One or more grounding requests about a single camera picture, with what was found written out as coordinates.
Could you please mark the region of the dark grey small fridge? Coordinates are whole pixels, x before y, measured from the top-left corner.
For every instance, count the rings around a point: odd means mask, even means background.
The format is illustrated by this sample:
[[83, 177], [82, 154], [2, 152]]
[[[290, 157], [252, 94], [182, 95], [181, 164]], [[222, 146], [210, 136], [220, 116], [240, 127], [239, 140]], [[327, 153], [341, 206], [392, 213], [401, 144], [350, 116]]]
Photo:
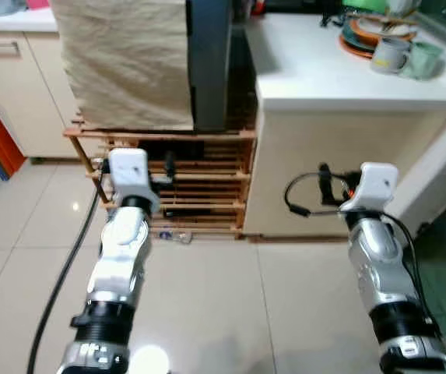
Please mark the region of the dark grey small fridge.
[[233, 8], [230, 0], [186, 0], [188, 85], [195, 132], [222, 132]]

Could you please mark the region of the wooden slatted rack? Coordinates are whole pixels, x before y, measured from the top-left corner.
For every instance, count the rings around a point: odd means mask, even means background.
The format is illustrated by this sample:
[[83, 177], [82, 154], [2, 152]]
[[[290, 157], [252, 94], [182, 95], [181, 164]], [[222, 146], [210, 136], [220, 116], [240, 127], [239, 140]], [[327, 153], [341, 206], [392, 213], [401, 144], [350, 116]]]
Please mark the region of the wooden slatted rack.
[[174, 152], [175, 182], [160, 192], [151, 227], [241, 238], [257, 145], [255, 127], [254, 115], [230, 118], [222, 132], [98, 129], [75, 120], [63, 135], [84, 164], [105, 209], [115, 206], [111, 175], [103, 165], [110, 150], [145, 150], [148, 169], [155, 175], [163, 175], [165, 153]]

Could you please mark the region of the clear plastic bottle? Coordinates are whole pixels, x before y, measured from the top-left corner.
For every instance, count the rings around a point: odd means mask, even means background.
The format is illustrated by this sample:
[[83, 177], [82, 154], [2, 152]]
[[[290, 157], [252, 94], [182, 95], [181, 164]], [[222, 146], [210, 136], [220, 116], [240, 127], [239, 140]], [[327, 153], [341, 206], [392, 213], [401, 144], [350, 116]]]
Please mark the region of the clear plastic bottle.
[[158, 239], [170, 240], [170, 242], [179, 242], [182, 245], [190, 245], [193, 242], [193, 232], [183, 231], [176, 228], [153, 228]]

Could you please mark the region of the white topped counter unit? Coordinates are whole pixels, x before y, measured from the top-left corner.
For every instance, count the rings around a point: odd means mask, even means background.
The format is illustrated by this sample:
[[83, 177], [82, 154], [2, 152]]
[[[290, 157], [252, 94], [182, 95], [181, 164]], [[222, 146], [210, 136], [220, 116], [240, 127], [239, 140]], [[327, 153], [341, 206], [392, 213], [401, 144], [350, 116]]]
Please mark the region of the white topped counter unit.
[[263, 238], [344, 235], [337, 217], [291, 213], [287, 182], [328, 164], [333, 171], [389, 163], [399, 185], [388, 213], [415, 229], [417, 207], [437, 211], [431, 186], [446, 164], [446, 53], [429, 81], [372, 70], [347, 53], [318, 15], [269, 13], [245, 29], [257, 73], [258, 139], [243, 231]]

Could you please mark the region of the white framed glass door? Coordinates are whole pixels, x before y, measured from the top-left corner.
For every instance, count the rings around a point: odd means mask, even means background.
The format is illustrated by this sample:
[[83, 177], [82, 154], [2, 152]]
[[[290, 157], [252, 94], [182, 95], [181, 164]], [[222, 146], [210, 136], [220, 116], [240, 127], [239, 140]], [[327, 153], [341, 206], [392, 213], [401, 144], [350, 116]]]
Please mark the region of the white framed glass door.
[[[436, 77], [420, 85], [446, 90], [446, 47]], [[413, 132], [400, 146], [402, 178], [388, 210], [416, 238], [415, 267], [446, 347], [446, 100], [405, 104], [397, 113], [412, 117]]]

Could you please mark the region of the beige crumpled cloth cover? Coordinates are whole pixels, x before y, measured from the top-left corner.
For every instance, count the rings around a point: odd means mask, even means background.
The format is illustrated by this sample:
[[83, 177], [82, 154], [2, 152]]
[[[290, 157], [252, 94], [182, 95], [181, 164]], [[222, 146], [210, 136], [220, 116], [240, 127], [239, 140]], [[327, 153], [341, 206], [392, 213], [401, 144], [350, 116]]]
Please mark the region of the beige crumpled cloth cover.
[[51, 0], [73, 95], [91, 127], [188, 131], [186, 0]]

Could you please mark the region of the grey ceramic mug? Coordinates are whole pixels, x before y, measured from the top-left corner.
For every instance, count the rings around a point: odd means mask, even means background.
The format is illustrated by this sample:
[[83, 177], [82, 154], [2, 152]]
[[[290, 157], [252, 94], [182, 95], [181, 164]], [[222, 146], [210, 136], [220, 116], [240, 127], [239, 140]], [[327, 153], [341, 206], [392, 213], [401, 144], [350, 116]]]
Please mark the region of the grey ceramic mug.
[[370, 68], [383, 74], [399, 74], [410, 63], [412, 46], [410, 41], [401, 38], [381, 38], [372, 54]]

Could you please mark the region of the green ceramic mug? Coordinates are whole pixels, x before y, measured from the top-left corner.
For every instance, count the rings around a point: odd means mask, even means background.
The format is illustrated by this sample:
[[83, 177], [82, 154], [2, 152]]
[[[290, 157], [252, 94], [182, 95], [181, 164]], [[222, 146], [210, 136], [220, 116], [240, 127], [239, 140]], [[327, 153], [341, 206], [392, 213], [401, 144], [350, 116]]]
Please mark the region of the green ceramic mug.
[[442, 67], [443, 54], [442, 47], [424, 41], [414, 42], [406, 53], [406, 63], [400, 74], [418, 81], [433, 79]]

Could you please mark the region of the orange and green plate stack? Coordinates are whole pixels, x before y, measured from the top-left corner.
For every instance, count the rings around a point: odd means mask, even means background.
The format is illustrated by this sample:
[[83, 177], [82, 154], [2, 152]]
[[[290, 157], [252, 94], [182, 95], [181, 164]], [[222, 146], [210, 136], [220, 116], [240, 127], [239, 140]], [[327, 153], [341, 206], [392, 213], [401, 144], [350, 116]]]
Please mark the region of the orange and green plate stack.
[[338, 43], [345, 52], [362, 59], [372, 59], [383, 38], [412, 41], [417, 36], [417, 23], [383, 16], [355, 15], [344, 22]]

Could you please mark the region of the cream kitchen cabinet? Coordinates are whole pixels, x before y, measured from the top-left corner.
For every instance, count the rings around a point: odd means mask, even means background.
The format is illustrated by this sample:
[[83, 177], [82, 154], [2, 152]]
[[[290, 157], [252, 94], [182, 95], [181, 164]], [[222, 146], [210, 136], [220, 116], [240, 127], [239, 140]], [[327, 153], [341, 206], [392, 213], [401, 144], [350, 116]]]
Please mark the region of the cream kitchen cabinet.
[[58, 25], [48, 8], [0, 16], [0, 43], [19, 43], [19, 57], [0, 56], [0, 118], [27, 157], [76, 156], [64, 129], [78, 109], [60, 56]]

